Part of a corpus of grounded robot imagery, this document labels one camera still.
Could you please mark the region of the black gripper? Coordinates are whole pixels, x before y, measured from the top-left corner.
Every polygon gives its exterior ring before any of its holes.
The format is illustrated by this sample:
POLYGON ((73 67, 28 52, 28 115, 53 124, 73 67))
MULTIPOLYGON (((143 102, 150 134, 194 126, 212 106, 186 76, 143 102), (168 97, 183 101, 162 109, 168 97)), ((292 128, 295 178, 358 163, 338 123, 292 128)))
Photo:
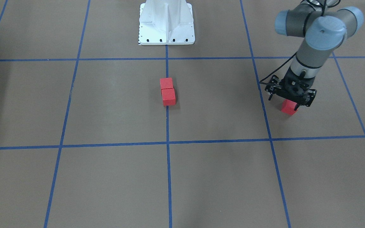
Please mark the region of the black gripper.
POLYGON ((306 78, 306 72, 302 71, 296 75, 293 71, 287 71, 284 78, 279 81, 276 75, 273 75, 265 86, 265 91, 272 95, 278 95, 296 103, 296 106, 310 107, 316 97, 316 89, 311 89, 315 77, 306 78))

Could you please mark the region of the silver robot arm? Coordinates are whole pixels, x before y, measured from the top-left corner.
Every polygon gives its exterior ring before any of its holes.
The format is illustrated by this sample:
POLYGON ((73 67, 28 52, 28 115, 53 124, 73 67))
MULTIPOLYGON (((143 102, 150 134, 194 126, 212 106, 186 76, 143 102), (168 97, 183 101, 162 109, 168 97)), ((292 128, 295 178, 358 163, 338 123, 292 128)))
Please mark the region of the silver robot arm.
POLYGON ((355 35, 364 23, 363 12, 348 6, 331 12, 339 0, 302 0, 291 10, 278 13, 275 31, 280 35, 301 37, 303 42, 289 59, 290 66, 282 79, 271 72, 260 80, 269 93, 291 103, 293 111, 309 107, 316 98, 312 89, 316 75, 330 54, 355 35))

